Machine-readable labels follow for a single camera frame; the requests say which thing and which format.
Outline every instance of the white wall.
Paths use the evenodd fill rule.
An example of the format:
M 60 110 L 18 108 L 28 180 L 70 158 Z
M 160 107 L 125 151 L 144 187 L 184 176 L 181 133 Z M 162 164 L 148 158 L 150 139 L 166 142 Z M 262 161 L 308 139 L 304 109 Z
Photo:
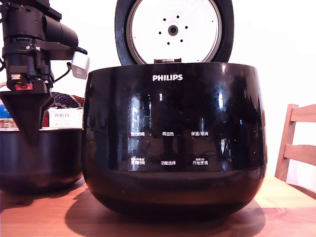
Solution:
M 114 17 L 116 0 L 50 0 L 62 22 L 76 31 L 90 56 L 90 70 L 119 66 Z M 259 70 L 266 110 L 268 173 L 274 175 L 287 104 L 316 104 L 315 0 L 233 0 L 235 42 L 230 62 Z M 65 62 L 53 62 L 55 77 Z M 0 81 L 5 80 L 5 72 Z M 54 91 L 84 96 L 85 81 L 69 74 Z M 316 145 L 316 125 L 298 124 L 295 144 Z M 288 182 L 316 191 L 316 168 L 291 162 Z

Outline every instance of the cable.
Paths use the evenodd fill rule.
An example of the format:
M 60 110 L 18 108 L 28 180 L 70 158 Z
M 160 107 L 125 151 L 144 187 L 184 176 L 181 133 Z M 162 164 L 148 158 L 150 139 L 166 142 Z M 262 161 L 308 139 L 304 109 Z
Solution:
M 0 72 L 3 71 L 3 69 L 5 69 L 5 63 L 2 61 L 2 59 L 0 58 L 0 62 L 2 64 L 1 68 L 0 68 Z
M 70 70 L 71 70 L 71 63 L 68 62 L 68 63 L 67 63 L 67 67 L 68 67 L 68 70 L 66 71 L 66 73 L 63 74 L 61 77 L 57 78 L 57 79 L 55 80 L 55 82 L 57 82 L 57 81 L 59 81 L 61 78 L 65 77 L 65 76 L 70 72 Z

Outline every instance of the rice cooker lid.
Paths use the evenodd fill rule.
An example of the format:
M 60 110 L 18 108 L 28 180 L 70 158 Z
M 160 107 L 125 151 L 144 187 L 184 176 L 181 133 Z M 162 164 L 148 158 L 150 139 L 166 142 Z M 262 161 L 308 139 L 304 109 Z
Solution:
M 233 5 L 231 0 L 118 0 L 115 28 L 122 65 L 160 59 L 228 62 Z

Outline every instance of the black pot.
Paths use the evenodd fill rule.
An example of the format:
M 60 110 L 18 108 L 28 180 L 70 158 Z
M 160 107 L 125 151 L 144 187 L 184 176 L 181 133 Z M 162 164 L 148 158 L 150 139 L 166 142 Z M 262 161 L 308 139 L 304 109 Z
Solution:
M 82 129 L 42 129 L 30 145 L 18 130 L 0 132 L 0 189 L 39 194 L 66 188 L 82 176 Z
M 83 175 L 109 209 L 220 218 L 252 201 L 266 164 L 255 68 L 148 64 L 89 74 Z

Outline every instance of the product box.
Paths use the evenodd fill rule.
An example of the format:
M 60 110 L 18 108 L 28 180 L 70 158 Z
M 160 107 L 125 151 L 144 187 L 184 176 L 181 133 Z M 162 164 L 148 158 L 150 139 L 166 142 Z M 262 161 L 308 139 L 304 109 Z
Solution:
M 82 128 L 83 108 L 56 109 L 49 112 L 49 127 Z

